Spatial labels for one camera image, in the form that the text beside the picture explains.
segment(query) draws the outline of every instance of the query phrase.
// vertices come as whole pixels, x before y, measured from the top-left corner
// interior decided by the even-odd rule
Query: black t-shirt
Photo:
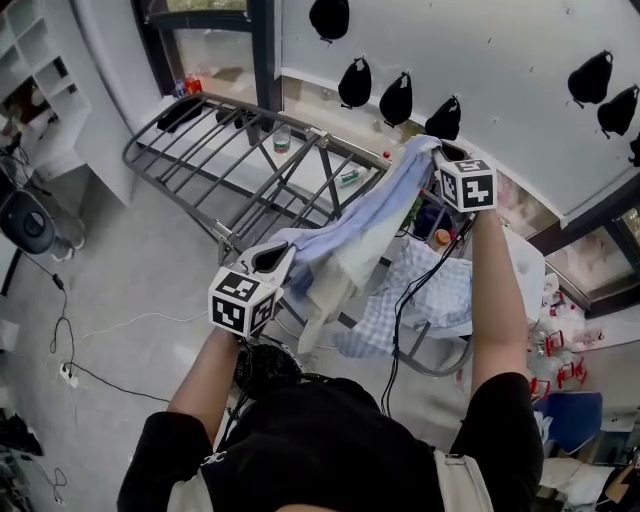
[[[451,452],[476,459],[496,512],[531,509],[542,444],[522,375],[502,374],[480,387]],[[152,415],[118,509],[166,510],[172,486],[198,469],[215,512],[272,512],[291,504],[338,512],[443,510],[431,447],[380,414],[373,397],[346,379],[269,393],[242,414],[213,456],[199,420]]]

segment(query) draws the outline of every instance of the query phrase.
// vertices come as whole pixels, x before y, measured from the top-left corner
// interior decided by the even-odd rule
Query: power strip
[[[78,387],[78,374],[75,373],[73,376],[69,375],[69,370],[68,367],[70,365],[67,365],[66,363],[62,363],[60,365],[60,375],[62,375],[62,378],[67,381],[67,384],[69,384],[72,388],[77,388]]]

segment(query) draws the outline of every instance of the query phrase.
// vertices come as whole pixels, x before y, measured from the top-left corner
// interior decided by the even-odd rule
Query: red object
[[[547,357],[551,357],[553,351],[564,347],[564,334],[562,334],[562,331],[556,331],[547,336],[544,340],[544,347]]]
[[[185,83],[185,88],[187,89],[187,94],[202,92],[202,83],[195,76],[189,75]]]

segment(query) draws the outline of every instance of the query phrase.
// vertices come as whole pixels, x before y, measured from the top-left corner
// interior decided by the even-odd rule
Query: electrical cord
[[[473,224],[475,223],[476,218],[477,218],[477,215],[466,222],[466,224],[460,230],[460,233],[458,233],[458,236],[456,236],[456,238],[451,242],[449,247],[447,247],[447,249],[444,251],[444,253],[442,254],[442,257],[440,258],[440,261],[438,261],[438,263],[436,263],[436,265],[432,269],[430,269],[428,272],[426,272],[424,275],[420,276],[419,278],[409,283],[407,285],[407,288],[405,289],[405,291],[402,293],[402,295],[400,296],[400,298],[395,304],[396,319],[395,319],[395,326],[394,326],[394,333],[393,333],[393,353],[392,353],[393,362],[391,363],[391,374],[389,375],[389,381],[387,382],[387,386],[385,387],[382,393],[382,396],[380,397],[380,408],[382,410],[382,413],[385,416],[388,416],[389,418],[391,418],[391,391],[393,389],[393,385],[395,384],[396,378],[398,376],[398,368],[399,368],[399,354],[400,354],[399,338],[400,338],[400,322],[402,320],[402,310],[404,309],[406,304],[413,298],[413,296],[416,293],[418,293],[418,291],[425,284],[427,284],[427,282],[429,282],[429,280],[435,275],[436,272],[438,272],[438,270],[440,270],[440,267],[442,267],[444,262],[447,261],[447,259],[451,256],[451,254],[456,249],[460,241],[471,230],[471,228],[473,227]],[[471,343],[469,342],[467,344],[467,347],[465,348],[465,352],[460,358],[460,361],[454,366],[458,366],[458,365],[461,366],[466,362],[466,360],[471,355],[470,346],[471,346]]]
[[[103,379],[102,377],[99,377],[98,375],[96,375],[95,373],[87,370],[86,368],[80,366],[79,364],[77,364],[76,362],[74,362],[74,357],[75,357],[75,351],[76,351],[76,347],[75,347],[75,342],[73,339],[73,329],[71,327],[71,322],[69,321],[69,319],[65,316],[66,314],[66,308],[67,308],[67,303],[68,303],[68,296],[67,296],[67,292],[64,289],[64,283],[62,282],[62,279],[60,279],[60,277],[58,276],[58,274],[52,274],[51,272],[49,272],[46,268],[44,268],[42,265],[40,265],[36,260],[34,260],[31,256],[29,256],[26,252],[22,251],[22,254],[24,254],[28,259],[30,259],[33,263],[35,263],[44,273],[46,273],[47,275],[51,276],[51,278],[53,279],[54,284],[56,285],[56,287],[64,294],[64,304],[62,306],[62,313],[60,314],[60,317],[58,318],[58,321],[56,322],[55,325],[55,329],[54,329],[54,333],[53,333],[53,339],[51,340],[51,343],[49,344],[49,351],[52,354],[55,354],[57,348],[58,348],[58,341],[57,341],[57,337],[58,337],[58,327],[60,326],[60,324],[65,321],[67,322],[67,326],[69,327],[69,334],[71,335],[71,358],[69,361],[65,361],[62,363],[62,367],[66,368],[69,372],[69,377],[71,377],[71,369],[72,368],[77,368],[78,370],[81,370],[85,373],[87,373],[88,375],[90,375],[91,377],[93,377],[96,380],[99,380],[100,382],[102,382],[103,384],[117,389],[118,391],[122,391],[123,393],[127,393],[129,395],[135,395],[135,396],[142,396],[145,398],[150,398],[151,400],[156,400],[158,402],[164,402],[164,403],[169,403],[170,401],[165,399],[165,398],[158,398],[156,396],[153,395],[149,395],[147,393],[140,393],[138,391],[131,391],[129,389],[125,389],[123,387],[117,386],[116,384],[113,384],[105,379]],[[200,316],[202,316],[204,313],[201,313],[199,315],[196,315],[195,317],[188,319],[188,320],[178,320],[178,319],[173,319],[171,317],[165,317],[165,318],[171,318],[171,320],[176,320],[176,321],[189,321],[189,320],[193,320],[195,318],[198,318]],[[129,325],[132,322],[135,322],[136,320],[138,320],[139,318],[142,318],[143,316],[149,316],[149,315],[159,315],[159,316],[165,316],[165,315],[161,315],[160,313],[147,313],[146,315],[141,315],[138,318],[134,318],[131,322],[128,322],[126,324],[122,324],[122,325]],[[116,325],[111,327],[110,329],[108,329],[107,331],[100,331],[100,332],[109,332],[110,330],[119,327],[120,325]]]
[[[53,499],[55,500],[55,502],[58,505],[64,505],[64,500],[62,499],[62,495],[60,494],[60,491],[58,491],[58,489],[61,487],[66,487],[69,481],[67,480],[67,476],[63,473],[63,471],[58,467],[54,468],[52,480],[49,477],[47,471],[42,467],[42,464],[40,464],[37,459],[34,459],[29,455],[20,455],[20,458],[22,460],[26,460],[27,462],[33,462],[36,465],[42,476],[51,487],[51,491],[53,492]]]

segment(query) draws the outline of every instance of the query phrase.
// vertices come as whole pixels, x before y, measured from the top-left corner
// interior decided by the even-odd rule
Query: black hat
[[[316,0],[309,11],[309,20],[323,40],[331,43],[340,39],[349,29],[349,2]]]
[[[371,70],[364,57],[355,59],[338,86],[343,107],[361,107],[371,96]]]
[[[569,91],[573,99],[582,103],[600,103],[607,97],[607,87],[613,69],[613,55],[604,51],[591,57],[569,75]]]
[[[640,167],[640,134],[636,140],[629,144],[631,151],[633,151],[633,158],[629,158],[629,162],[633,163],[634,167]]]
[[[412,110],[411,77],[408,73],[402,73],[400,78],[393,82],[380,98],[380,112],[388,125],[397,126],[411,117]]]
[[[609,103],[600,105],[598,109],[598,121],[604,134],[609,138],[607,132],[615,132],[624,135],[629,129],[633,115],[636,113],[638,104],[637,85],[625,89]]]
[[[460,132],[460,102],[455,96],[445,101],[424,123],[424,133],[439,139],[456,140]]]

